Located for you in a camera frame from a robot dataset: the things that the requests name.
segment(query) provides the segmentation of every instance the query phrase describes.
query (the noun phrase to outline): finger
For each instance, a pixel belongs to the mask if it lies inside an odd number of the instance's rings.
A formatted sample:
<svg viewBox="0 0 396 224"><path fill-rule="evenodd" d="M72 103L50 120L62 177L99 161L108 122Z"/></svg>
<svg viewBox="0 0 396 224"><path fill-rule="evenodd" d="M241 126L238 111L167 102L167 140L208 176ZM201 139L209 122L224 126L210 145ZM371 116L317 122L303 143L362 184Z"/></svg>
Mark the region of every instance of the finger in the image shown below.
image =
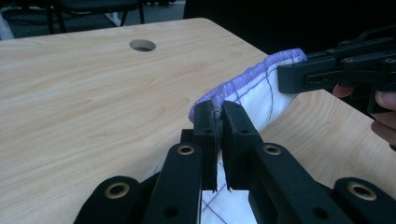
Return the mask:
<svg viewBox="0 0 396 224"><path fill-rule="evenodd" d="M379 122L378 120L372 123L371 129L374 133L387 141L390 145L396 146L396 130L391 129L390 127Z"/></svg>
<svg viewBox="0 0 396 224"><path fill-rule="evenodd" d="M378 91L375 94L375 99L382 107L396 110L396 91Z"/></svg>
<svg viewBox="0 0 396 224"><path fill-rule="evenodd" d="M352 94L352 92L354 90L355 89L353 87L347 88L347 87L340 87L339 85L336 85L334 87L334 89L332 90L332 94L335 95L336 97L342 98L342 97L346 97L346 96Z"/></svg>
<svg viewBox="0 0 396 224"><path fill-rule="evenodd" d="M372 114L373 118L396 130L396 111L380 114Z"/></svg>

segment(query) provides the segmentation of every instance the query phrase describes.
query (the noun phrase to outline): wooden table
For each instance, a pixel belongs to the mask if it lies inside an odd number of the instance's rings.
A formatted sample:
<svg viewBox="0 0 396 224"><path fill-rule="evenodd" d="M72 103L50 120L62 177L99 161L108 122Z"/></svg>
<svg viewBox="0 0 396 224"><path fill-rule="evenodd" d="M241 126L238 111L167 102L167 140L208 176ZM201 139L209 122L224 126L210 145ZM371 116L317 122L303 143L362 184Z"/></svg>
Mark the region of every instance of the wooden table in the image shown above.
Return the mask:
<svg viewBox="0 0 396 224"><path fill-rule="evenodd" d="M103 180L153 175L191 104L265 56L204 19L1 41L0 222L71 223ZM396 153L370 122L314 91L262 138L325 185L356 176L395 197Z"/></svg>

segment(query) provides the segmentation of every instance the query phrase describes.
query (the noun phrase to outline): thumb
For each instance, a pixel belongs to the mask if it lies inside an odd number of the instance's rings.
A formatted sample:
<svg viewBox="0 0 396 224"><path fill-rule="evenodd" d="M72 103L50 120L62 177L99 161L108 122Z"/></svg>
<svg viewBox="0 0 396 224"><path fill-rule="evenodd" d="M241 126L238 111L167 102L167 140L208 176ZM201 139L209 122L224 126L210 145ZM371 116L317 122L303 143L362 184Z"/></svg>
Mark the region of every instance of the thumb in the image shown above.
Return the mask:
<svg viewBox="0 0 396 224"><path fill-rule="evenodd" d="M375 99L382 107L396 110L396 91L378 91Z"/></svg>

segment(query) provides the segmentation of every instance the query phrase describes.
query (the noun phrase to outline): cloth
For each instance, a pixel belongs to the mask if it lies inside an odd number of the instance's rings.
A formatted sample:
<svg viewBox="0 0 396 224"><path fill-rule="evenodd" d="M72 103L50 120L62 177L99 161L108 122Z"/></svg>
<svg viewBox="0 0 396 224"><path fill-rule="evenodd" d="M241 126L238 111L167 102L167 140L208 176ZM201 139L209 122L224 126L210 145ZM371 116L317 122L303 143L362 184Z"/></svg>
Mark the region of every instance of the cloth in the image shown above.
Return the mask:
<svg viewBox="0 0 396 224"><path fill-rule="evenodd" d="M306 57L300 49L268 56L263 62L218 85L195 102L189 114L190 121L194 122L193 108L196 104L210 100L215 110L220 112L222 103L227 100L243 106L255 128L262 131L281 115L297 95L279 92L276 68L301 61L306 61ZM201 223L256 223L248 203L248 191L227 190L222 160L218 162L218 186L217 192L203 192Z"/></svg>

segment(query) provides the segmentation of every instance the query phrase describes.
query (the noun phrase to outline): black chair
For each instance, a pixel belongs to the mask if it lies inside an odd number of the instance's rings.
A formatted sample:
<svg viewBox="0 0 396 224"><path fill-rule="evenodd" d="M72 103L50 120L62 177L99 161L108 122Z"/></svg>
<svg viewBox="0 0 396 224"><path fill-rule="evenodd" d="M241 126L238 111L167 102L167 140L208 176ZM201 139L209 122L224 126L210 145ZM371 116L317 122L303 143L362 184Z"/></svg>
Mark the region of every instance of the black chair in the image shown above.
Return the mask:
<svg viewBox="0 0 396 224"><path fill-rule="evenodd" d="M53 34L52 11L55 12L62 33L66 33L63 12L71 15L122 12L120 26L123 26L128 11L139 9L140 23L145 23L143 5L140 0L46 0L46 9L50 34Z"/></svg>

